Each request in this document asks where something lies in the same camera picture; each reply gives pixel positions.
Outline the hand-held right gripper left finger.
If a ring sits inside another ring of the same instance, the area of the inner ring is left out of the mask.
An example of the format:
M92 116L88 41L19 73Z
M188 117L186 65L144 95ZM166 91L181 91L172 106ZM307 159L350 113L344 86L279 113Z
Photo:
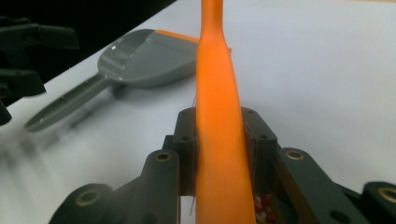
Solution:
M180 198L195 194L195 109L182 110L173 135L150 153L138 182L138 224L180 224Z

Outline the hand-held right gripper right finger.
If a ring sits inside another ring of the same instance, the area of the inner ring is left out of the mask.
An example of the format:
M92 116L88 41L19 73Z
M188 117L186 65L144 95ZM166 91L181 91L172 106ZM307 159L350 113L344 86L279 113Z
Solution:
M308 153L281 147L256 111L242 112L253 192L271 197L275 224L369 224Z

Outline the red beans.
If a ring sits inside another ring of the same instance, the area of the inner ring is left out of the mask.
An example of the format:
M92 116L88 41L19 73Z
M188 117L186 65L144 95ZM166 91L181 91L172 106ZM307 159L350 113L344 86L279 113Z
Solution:
M271 196L256 195L254 197L254 208L256 224L276 224L275 214L271 208Z

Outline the orange brush with grey bristles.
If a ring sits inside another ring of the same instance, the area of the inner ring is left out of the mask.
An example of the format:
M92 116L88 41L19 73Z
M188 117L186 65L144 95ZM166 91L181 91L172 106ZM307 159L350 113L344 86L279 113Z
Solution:
M223 0L201 0L196 224L255 224L242 111L223 34Z

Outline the grey dustpan with orange edge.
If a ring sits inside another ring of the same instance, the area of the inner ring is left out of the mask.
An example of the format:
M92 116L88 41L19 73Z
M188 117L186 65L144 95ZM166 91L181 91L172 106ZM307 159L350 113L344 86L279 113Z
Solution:
M47 105L24 125L42 131L69 116L111 84L162 87L195 74L199 40L164 30L141 29L111 43L97 61L96 75Z

